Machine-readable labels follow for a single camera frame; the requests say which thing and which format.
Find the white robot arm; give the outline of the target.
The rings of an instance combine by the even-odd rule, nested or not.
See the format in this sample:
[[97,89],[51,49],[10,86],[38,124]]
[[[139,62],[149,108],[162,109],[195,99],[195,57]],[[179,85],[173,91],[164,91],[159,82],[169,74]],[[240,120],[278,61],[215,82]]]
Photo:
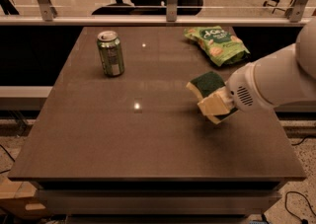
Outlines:
[[273,109],[316,99],[316,19],[296,42],[237,69],[225,85],[197,103],[206,115]]

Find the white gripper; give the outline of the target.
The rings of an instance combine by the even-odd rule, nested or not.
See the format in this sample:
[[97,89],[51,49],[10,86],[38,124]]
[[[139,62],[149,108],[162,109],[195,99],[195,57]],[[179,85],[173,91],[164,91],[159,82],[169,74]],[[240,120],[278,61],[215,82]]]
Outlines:
[[228,78],[225,85],[197,103],[203,115],[229,114],[234,108],[243,112],[271,110],[269,102],[259,89],[256,77],[257,62],[247,63]]

